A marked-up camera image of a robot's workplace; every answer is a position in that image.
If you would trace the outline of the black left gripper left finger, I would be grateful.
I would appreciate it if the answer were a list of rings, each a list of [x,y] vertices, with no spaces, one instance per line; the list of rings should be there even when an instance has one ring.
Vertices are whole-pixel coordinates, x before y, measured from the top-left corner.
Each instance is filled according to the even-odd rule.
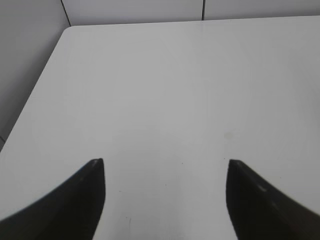
[[[0,221],[2,240],[91,240],[106,199],[105,167],[92,159],[57,188]]]

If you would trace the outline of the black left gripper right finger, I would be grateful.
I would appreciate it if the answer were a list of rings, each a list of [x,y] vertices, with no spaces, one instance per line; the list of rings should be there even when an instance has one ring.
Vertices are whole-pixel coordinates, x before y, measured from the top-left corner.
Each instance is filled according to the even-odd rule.
[[[239,240],[318,240],[320,216],[262,178],[241,160],[231,159],[226,207]]]

